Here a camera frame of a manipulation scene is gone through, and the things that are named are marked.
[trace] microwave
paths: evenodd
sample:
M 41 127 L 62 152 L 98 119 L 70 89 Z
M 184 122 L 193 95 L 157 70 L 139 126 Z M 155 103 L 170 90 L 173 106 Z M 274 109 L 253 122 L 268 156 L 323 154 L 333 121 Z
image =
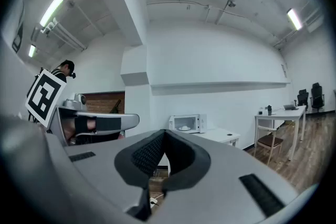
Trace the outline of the microwave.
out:
M 170 116 L 169 130 L 184 133 L 205 133 L 206 114 Z

